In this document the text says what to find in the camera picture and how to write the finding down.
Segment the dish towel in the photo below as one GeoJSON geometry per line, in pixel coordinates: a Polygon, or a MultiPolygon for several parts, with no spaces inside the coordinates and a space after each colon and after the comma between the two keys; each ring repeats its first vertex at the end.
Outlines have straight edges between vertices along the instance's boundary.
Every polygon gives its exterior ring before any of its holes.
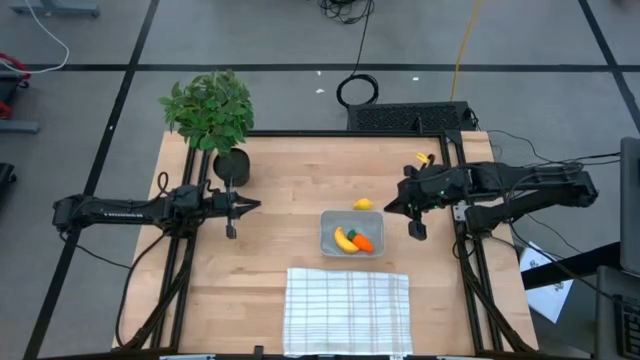
{"type": "Polygon", "coordinates": [[[287,271],[283,349],[299,355],[410,355],[409,277],[287,271]]]}

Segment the potted plant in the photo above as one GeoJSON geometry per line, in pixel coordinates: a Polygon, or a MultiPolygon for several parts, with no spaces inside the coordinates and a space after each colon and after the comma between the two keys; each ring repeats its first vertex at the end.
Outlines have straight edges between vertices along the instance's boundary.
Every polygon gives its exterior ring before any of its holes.
{"type": "Polygon", "coordinates": [[[247,87],[231,70],[197,76],[184,89],[176,82],[171,96],[159,101],[170,131],[178,124],[190,147],[218,151],[213,161],[218,177],[225,183],[233,179],[234,186],[249,181],[249,156],[234,146],[253,128],[253,108],[247,87]]]}

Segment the clear plastic container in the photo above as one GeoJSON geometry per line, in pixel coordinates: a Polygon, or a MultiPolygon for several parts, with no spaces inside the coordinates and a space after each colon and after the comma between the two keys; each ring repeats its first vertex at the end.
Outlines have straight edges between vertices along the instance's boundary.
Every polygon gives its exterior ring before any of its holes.
{"type": "Polygon", "coordinates": [[[376,258],[384,254],[384,221],[376,211],[325,211],[320,216],[320,251],[325,256],[376,258]],[[334,233],[342,226],[344,234],[355,230],[373,244],[373,252],[347,254],[336,244],[334,233]]]}

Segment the black plant pot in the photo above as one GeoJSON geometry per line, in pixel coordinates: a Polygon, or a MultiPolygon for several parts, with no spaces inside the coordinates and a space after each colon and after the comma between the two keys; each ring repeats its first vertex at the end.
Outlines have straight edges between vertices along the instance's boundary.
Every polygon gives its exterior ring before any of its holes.
{"type": "Polygon", "coordinates": [[[233,186],[243,186],[249,182],[249,155],[240,149],[231,149],[227,156],[216,156],[213,160],[213,172],[225,184],[233,179],[233,186]]]}

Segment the wooden table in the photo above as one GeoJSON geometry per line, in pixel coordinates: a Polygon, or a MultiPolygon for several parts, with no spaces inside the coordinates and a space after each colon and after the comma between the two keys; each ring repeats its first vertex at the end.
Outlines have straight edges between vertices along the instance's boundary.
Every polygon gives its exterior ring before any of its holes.
{"type": "MultiPolygon", "coordinates": [[[[463,139],[468,162],[493,160],[486,133],[463,133],[463,139]]],[[[282,354],[287,268],[309,267],[408,274],[415,354],[473,353],[460,265],[451,254],[449,209],[423,217],[429,234],[423,242],[407,234],[409,219],[385,213],[386,252],[379,259],[327,258],[318,245],[323,211],[350,209],[363,197],[381,210],[396,195],[402,167],[418,165],[416,152],[442,160],[437,139],[255,137],[241,148],[251,157],[251,180],[238,193],[261,200],[262,206],[236,223],[236,240],[225,237],[223,219],[200,227],[180,352],[251,353],[255,345],[264,345],[265,353],[282,354]]],[[[170,188],[180,183],[186,153],[178,134],[165,134],[156,176],[166,171],[170,188]]],[[[199,163],[196,159],[193,183],[199,163]]],[[[220,184],[213,171],[209,177],[220,184]]],[[[157,191],[154,179],[150,196],[157,191]]],[[[144,227],[136,256],[159,234],[144,227]]],[[[494,234],[511,240],[506,226],[494,234]]],[[[124,339],[157,303],[168,244],[166,240],[151,251],[132,277],[121,327],[124,339]]],[[[522,338],[537,347],[515,252],[490,239],[485,252],[497,306],[522,338]]],[[[490,348],[486,313],[478,308],[484,346],[490,348]]],[[[167,314],[163,344],[168,344],[172,319],[173,309],[167,314]]]]}

